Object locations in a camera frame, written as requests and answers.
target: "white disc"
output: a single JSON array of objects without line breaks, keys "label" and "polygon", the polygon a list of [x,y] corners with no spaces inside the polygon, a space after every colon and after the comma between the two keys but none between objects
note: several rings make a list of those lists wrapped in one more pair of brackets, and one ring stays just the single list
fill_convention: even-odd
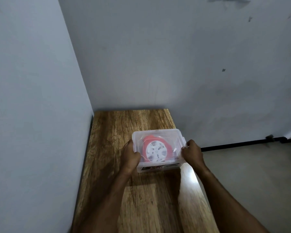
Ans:
[{"label": "white disc", "polygon": [[160,141],[152,141],[146,148],[146,155],[152,162],[161,161],[167,156],[167,148]]}]

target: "floor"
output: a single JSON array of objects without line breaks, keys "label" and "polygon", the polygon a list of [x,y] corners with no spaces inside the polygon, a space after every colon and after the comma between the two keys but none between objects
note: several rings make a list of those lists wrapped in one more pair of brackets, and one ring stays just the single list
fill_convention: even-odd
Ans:
[{"label": "floor", "polygon": [[224,187],[271,233],[291,233],[291,143],[208,151],[204,159]]}]

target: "plastic container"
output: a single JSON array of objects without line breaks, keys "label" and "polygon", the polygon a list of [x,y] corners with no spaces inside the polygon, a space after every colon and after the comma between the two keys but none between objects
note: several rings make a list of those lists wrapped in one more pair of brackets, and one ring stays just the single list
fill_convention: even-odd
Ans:
[{"label": "plastic container", "polygon": [[185,163],[181,147],[186,141],[179,129],[134,132],[132,141],[134,152],[141,154],[138,172],[173,169]]}]

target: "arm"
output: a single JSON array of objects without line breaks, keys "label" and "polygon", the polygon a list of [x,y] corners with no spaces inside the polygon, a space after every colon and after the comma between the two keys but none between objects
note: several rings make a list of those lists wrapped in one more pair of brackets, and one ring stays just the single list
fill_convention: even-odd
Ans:
[{"label": "arm", "polygon": [[188,141],[187,146],[182,147],[182,155],[204,185],[219,231],[268,233],[267,229],[231,196],[206,167],[200,147],[193,140]]},{"label": "arm", "polygon": [[134,153],[132,145],[132,140],[124,145],[120,171],[101,204],[81,225],[81,233],[116,232],[125,186],[140,161],[140,153]]}]

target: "person's right arm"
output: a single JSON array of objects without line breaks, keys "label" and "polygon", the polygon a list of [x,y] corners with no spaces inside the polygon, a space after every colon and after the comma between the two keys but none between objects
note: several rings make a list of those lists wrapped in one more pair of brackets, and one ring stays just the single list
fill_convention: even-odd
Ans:
[{"label": "person's right arm", "polygon": [[192,166],[204,185],[209,204],[220,233],[269,233],[222,186],[214,174],[206,167],[200,147],[193,141],[182,147],[182,156]]}]

